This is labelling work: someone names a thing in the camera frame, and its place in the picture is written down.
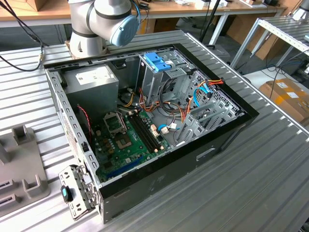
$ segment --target chip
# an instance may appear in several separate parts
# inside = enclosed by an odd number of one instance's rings
[[[115,141],[119,149],[124,149],[132,145],[130,137],[127,134],[118,134],[115,136]]]
[[[112,162],[108,161],[107,163],[103,164],[104,168],[112,167]]]

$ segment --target motherboard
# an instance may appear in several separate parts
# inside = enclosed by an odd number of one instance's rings
[[[93,131],[93,150],[99,162],[96,174],[101,181],[107,181],[170,149],[168,142],[155,132],[153,122],[143,110],[127,115],[108,113],[101,123],[93,127]]]

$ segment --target wooden table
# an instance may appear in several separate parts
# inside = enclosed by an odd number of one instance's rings
[[[149,19],[157,18],[176,18],[176,17],[189,17],[189,16],[205,16],[207,7],[198,9],[194,3],[189,6],[181,6],[175,2],[161,2],[154,1],[149,3]],[[280,16],[285,7],[273,7],[254,9],[246,6],[245,4],[235,0],[229,3],[226,7],[219,7],[215,15],[219,15],[217,27],[213,33],[210,44],[215,44],[220,32],[225,24],[229,15],[246,15],[246,14],[261,14],[261,13],[276,13],[275,16]],[[70,23],[70,9],[66,0],[50,0],[48,1],[39,12],[26,11],[15,9],[16,14],[20,19],[24,20],[29,26],[38,25],[54,25],[54,24],[68,24]],[[145,10],[141,11],[142,17],[146,17]],[[0,28],[1,27],[17,27],[18,24],[15,18],[12,17],[4,9],[0,8]]]

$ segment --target blue cable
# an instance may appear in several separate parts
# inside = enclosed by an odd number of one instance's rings
[[[203,92],[205,92],[206,94],[208,94],[209,92],[205,89],[205,88],[203,88],[203,87],[198,87],[198,88],[196,88],[195,90],[194,90],[194,93],[193,93],[193,100],[194,100],[194,102],[195,102],[195,104],[199,107],[199,103],[198,103],[198,101],[197,101],[197,90],[198,89],[200,89],[200,90],[202,90]]]
[[[140,9],[139,9],[139,7],[137,6],[137,4],[135,3],[135,1],[132,1],[133,2],[133,4],[135,5],[135,9],[136,9],[136,11],[137,11],[137,14],[139,15],[139,27],[137,28],[137,30],[139,30],[140,29]]]
[[[164,128],[164,127],[172,128],[172,127],[170,127],[170,126],[167,126],[167,125],[165,125],[165,124],[162,124],[161,126],[158,127],[158,131],[162,130],[162,128]]]
[[[158,131],[160,131],[163,127],[166,127],[166,125],[162,124],[161,126],[159,126]]]
[[[208,88],[208,86],[206,84],[203,85],[204,88],[209,92],[209,93],[212,93],[212,91]]]

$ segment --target aluminum table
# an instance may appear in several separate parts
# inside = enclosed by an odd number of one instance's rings
[[[289,16],[258,18],[233,59],[231,63],[232,68],[235,68],[239,62],[259,26],[265,28],[266,30],[253,49],[252,54],[256,53],[260,46],[263,45],[267,36],[272,33],[291,45],[291,47],[278,61],[277,66],[280,66],[293,48],[296,48],[309,56],[309,42],[304,39],[305,35],[309,34],[309,21],[301,24]]]
[[[63,202],[57,174],[74,164],[43,69],[25,73],[0,62],[0,131],[34,129],[51,194],[0,218],[1,231],[297,231],[309,216],[309,133],[257,89],[182,31],[136,36],[125,47],[181,43],[260,115],[223,153],[103,225],[96,211],[78,221]],[[39,48],[0,53],[35,65]],[[64,45],[46,49],[46,62],[70,60]]]

